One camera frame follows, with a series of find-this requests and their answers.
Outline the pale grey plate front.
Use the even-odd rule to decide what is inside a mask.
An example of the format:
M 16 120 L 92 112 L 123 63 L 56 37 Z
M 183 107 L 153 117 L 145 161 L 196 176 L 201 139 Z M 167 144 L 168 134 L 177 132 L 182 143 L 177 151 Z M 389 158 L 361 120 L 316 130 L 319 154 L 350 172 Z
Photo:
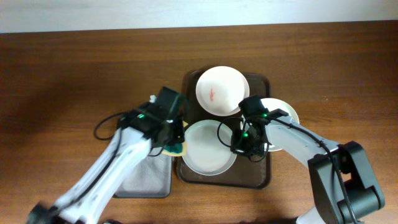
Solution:
M 185 131 L 187 154 L 185 164 L 201 175 L 219 175 L 226 172 L 235 162 L 236 154 L 229 149 L 232 130 L 215 120 L 202 120 L 192 124 Z

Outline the white plate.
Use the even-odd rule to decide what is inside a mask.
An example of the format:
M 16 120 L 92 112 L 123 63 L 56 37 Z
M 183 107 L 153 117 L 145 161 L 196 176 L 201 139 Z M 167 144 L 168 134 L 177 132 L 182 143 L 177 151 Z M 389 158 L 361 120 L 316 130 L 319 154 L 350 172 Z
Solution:
M 216 116 L 231 116 L 240 111 L 238 104 L 249 96 L 249 83 L 232 67 L 217 66 L 198 79 L 195 93 L 200 106 Z
M 292 125 L 299 124 L 298 115 L 286 102 L 275 98 L 260 98 L 257 95 L 245 98 L 239 103 L 243 122 L 257 129 L 272 152 L 284 150 L 289 154 L 297 152 L 302 143 L 298 131 Z

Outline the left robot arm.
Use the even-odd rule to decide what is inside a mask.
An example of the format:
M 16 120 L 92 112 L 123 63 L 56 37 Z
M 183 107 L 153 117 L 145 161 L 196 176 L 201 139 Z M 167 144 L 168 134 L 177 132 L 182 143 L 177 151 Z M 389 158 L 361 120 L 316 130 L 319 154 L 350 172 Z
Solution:
M 183 116 L 187 99 L 162 87 L 131 111 L 116 113 L 116 131 L 109 145 L 84 176 L 50 208 L 38 203 L 28 223 L 97 223 L 114 193 L 134 168 L 166 147 L 184 142 Z

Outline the green and yellow sponge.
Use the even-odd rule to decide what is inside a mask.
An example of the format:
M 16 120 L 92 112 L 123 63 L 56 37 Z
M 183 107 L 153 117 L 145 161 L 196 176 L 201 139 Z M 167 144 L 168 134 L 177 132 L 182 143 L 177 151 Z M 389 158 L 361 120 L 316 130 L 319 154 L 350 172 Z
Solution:
M 171 157 L 181 157 L 187 154 L 187 144 L 185 142 L 185 125 L 186 123 L 181 119 L 177 119 L 170 124 L 171 135 L 162 154 Z

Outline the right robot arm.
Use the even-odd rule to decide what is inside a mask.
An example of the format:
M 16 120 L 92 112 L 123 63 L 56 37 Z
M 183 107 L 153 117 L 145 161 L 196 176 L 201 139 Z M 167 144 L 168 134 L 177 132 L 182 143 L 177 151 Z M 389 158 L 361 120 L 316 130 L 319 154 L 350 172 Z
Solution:
M 233 131 L 231 150 L 264 157 L 271 145 L 288 152 L 309 171 L 314 207 L 293 223 L 359 223 L 382 209 L 385 197 L 364 148 L 341 144 L 298 124 L 282 109 L 268 110 L 250 96 L 239 103 L 243 126 Z

